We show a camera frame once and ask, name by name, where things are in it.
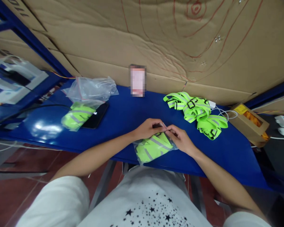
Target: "small cardboard box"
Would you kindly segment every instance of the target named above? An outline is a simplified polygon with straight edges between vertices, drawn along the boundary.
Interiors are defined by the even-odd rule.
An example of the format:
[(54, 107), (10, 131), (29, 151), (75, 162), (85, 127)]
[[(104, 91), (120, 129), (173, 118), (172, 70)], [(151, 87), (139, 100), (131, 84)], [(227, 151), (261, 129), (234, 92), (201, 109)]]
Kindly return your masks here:
[[(238, 116), (234, 119), (230, 119), (229, 122), (233, 126), (235, 126), (255, 146), (263, 147), (268, 140), (263, 139), (262, 135), (269, 127), (269, 123), (242, 103), (233, 106), (230, 110), (237, 112)], [(252, 120), (248, 119), (244, 115), (244, 113), (247, 111), (255, 118), (257, 118), (257, 120), (260, 122), (260, 125), (256, 125)], [(236, 116), (234, 112), (230, 112), (228, 115), (229, 118)]]

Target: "smartphone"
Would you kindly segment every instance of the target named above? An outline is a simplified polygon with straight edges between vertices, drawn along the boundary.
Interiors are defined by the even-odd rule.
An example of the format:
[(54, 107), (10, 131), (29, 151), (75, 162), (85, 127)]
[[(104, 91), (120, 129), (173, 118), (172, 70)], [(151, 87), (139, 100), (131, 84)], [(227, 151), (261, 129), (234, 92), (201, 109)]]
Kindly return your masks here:
[(129, 66), (130, 89), (133, 97), (144, 97), (146, 91), (146, 66)]
[(82, 127), (96, 129), (105, 115), (108, 106), (109, 104), (107, 102), (99, 106), (96, 112), (82, 125)]

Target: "hand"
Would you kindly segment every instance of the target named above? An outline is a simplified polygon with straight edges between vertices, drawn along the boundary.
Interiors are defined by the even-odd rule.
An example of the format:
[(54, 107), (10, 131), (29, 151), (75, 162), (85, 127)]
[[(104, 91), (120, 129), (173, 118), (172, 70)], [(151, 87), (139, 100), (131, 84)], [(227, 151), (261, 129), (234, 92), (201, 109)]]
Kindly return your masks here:
[(132, 131), (135, 140), (147, 139), (156, 133), (164, 132), (167, 130), (166, 127), (153, 128), (153, 125), (157, 124), (164, 125), (164, 123), (160, 119), (149, 118), (144, 121), (138, 128)]
[(179, 150), (185, 152), (189, 156), (193, 157), (195, 153), (199, 152), (185, 130), (180, 129), (175, 125), (170, 125), (167, 127), (165, 133), (173, 140)]

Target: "white t-shirt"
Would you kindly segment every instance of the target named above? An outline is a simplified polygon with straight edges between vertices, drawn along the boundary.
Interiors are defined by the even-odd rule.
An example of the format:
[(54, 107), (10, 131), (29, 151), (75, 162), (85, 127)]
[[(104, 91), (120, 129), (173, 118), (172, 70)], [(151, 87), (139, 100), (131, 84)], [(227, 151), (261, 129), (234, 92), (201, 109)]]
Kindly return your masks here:
[[(48, 183), (17, 227), (201, 227), (212, 225), (191, 202), (182, 174), (145, 166), (132, 168), (122, 182), (89, 212), (89, 193), (78, 177)], [(224, 227), (269, 227), (237, 212)]]

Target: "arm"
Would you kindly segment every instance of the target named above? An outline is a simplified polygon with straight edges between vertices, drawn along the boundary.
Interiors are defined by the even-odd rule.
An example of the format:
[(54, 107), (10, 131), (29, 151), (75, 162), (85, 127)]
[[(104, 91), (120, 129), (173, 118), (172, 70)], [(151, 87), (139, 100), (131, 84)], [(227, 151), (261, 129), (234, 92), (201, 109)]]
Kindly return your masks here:
[(153, 125), (156, 124), (164, 125), (160, 119), (149, 118), (134, 131), (89, 148), (59, 169), (51, 181), (63, 176), (83, 177), (92, 173), (132, 142), (166, 130), (165, 127), (154, 129)]
[(166, 131), (166, 134), (181, 151), (187, 153), (198, 163), (214, 188), (224, 199), (239, 210), (244, 209), (244, 211), (251, 212), (267, 221), (241, 183), (196, 148), (185, 130), (174, 125), (168, 126), (167, 129), (170, 131)]

